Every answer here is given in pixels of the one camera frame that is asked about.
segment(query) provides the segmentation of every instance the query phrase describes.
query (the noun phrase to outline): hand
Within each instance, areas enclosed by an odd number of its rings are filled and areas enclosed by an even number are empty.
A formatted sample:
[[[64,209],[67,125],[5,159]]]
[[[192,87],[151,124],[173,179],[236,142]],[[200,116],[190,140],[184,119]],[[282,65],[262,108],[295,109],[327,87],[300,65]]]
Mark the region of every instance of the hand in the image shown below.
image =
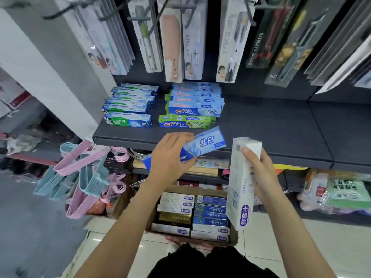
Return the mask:
[[[273,199],[272,197],[283,195],[275,167],[265,150],[262,149],[260,160],[257,155],[247,147],[243,147],[241,152],[254,166],[254,175],[257,183],[255,195],[262,201],[263,205],[268,203],[270,199]]]
[[[148,180],[160,186],[162,191],[188,171],[196,161],[193,158],[180,162],[180,150],[194,140],[193,133],[168,133],[152,152],[151,171]]]

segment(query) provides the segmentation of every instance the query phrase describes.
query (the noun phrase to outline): open cardboard box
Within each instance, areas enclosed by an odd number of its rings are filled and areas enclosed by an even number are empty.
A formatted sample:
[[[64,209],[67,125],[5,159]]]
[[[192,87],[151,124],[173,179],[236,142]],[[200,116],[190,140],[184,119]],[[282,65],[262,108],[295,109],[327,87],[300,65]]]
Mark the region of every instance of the open cardboard box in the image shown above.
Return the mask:
[[[187,187],[187,186],[178,186],[175,182],[173,185],[169,186],[167,189],[165,189],[165,192],[171,192],[171,193],[181,193],[181,194],[189,194],[189,195],[205,195],[205,196],[214,196],[214,197],[220,197],[220,198],[227,198],[227,192],[226,191],[220,191],[220,190],[213,190],[213,189],[204,189],[200,187]],[[223,243],[223,242],[213,242],[213,241],[206,241],[206,240],[199,240],[199,239],[192,239],[187,238],[183,236],[176,236],[174,234],[167,234],[167,233],[160,233],[155,232],[151,230],[151,224],[153,223],[156,215],[156,207],[157,204],[153,207],[153,211],[151,213],[150,218],[147,221],[146,224],[146,233],[154,233],[154,234],[161,234],[168,237],[176,238],[179,240],[179,242],[183,243],[189,243],[193,245],[202,245],[204,243],[210,244],[213,247],[215,246],[235,246],[238,243],[238,232],[236,229],[234,229],[233,225],[230,223],[230,235],[229,235],[229,243]]]

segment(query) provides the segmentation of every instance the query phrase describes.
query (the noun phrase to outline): person's right hand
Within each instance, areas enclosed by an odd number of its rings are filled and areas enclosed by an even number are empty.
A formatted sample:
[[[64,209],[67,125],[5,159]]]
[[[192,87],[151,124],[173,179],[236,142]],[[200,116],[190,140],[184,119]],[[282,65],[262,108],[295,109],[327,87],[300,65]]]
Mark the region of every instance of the person's right hand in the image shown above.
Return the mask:
[[[260,159],[247,147],[242,148],[242,154],[254,167],[254,175],[257,186],[255,195],[263,204],[268,203],[272,197],[282,195],[282,188],[279,184],[273,162],[268,154],[262,149]]]

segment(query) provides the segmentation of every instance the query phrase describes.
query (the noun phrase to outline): tile floor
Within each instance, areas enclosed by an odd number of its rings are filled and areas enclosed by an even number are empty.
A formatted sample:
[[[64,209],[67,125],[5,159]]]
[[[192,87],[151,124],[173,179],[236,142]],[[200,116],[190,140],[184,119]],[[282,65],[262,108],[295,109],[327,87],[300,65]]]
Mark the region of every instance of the tile floor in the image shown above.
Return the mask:
[[[96,217],[86,225],[90,233],[63,278],[75,275],[114,223],[114,220]],[[315,220],[304,220],[304,223],[339,278],[371,278],[371,228]],[[270,268],[280,278],[287,277],[267,214],[255,213],[253,224],[239,236],[236,249],[242,255],[261,268]],[[156,262],[166,255],[166,248],[164,236],[143,234],[129,278],[146,277]]]

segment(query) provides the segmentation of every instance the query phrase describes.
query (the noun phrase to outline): stack of toothpaste boxes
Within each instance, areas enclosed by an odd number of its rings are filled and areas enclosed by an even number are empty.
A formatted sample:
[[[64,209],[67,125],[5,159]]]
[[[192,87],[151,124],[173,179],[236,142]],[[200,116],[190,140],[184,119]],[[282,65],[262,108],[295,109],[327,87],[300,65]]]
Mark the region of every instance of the stack of toothpaste boxes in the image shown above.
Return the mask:
[[[151,230],[228,243],[230,229],[226,205],[225,198],[164,192]]]
[[[109,125],[151,128],[151,108],[155,107],[158,86],[121,84],[102,106]]]
[[[173,84],[165,95],[166,115],[159,116],[160,127],[209,129],[221,116],[224,99],[219,83],[183,82]]]

